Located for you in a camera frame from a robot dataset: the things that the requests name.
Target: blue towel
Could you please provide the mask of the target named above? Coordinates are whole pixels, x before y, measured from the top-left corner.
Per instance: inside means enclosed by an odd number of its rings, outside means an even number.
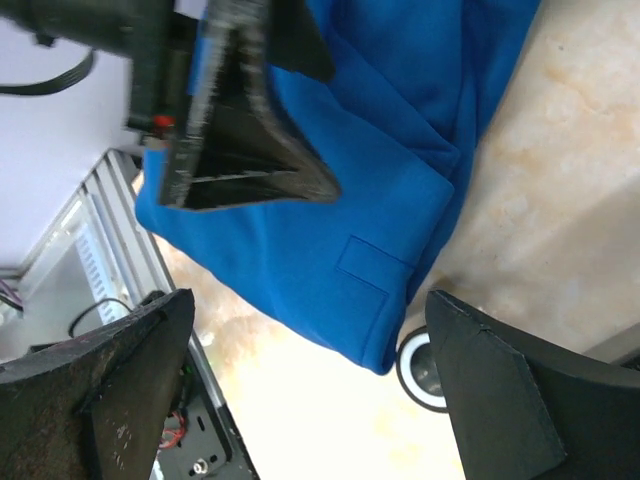
[[[308,4],[335,78],[272,74],[342,198],[172,210],[156,204],[164,153],[147,152],[136,214],[259,310],[384,374],[406,305],[453,232],[539,0]]]

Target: marble tabletop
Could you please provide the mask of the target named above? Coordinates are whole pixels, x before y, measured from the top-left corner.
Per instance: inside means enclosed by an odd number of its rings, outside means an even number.
[[[640,2],[543,2],[477,156],[446,288],[583,352],[640,312]],[[462,479],[448,417],[264,317],[160,241],[263,480]]]

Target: beige marble surface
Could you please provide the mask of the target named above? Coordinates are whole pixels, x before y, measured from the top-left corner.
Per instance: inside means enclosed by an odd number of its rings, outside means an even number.
[[[640,2],[543,4],[434,282],[584,351],[640,311]],[[448,417],[265,318],[160,242],[264,480],[462,479]]]

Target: red wire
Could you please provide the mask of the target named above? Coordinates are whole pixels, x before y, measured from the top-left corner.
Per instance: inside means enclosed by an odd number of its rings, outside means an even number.
[[[178,430],[175,430],[172,428],[165,428],[162,431],[162,439],[160,442],[160,446],[158,447],[160,448],[160,450],[167,450],[169,448],[175,447],[178,444],[178,442],[182,440],[185,434],[187,433],[187,427],[185,425],[184,417],[180,415],[179,412],[173,412],[172,415],[174,418],[178,419],[178,422],[180,423],[180,428],[178,428]],[[172,436],[171,440],[165,439],[166,435],[171,435]]]

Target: blue cloth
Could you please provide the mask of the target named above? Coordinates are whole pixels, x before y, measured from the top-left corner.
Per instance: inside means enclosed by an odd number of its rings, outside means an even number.
[[[164,153],[147,152],[136,213],[259,310],[384,374],[406,305],[453,232],[539,0],[308,4],[335,78],[272,74],[342,198],[171,210],[156,204]]]

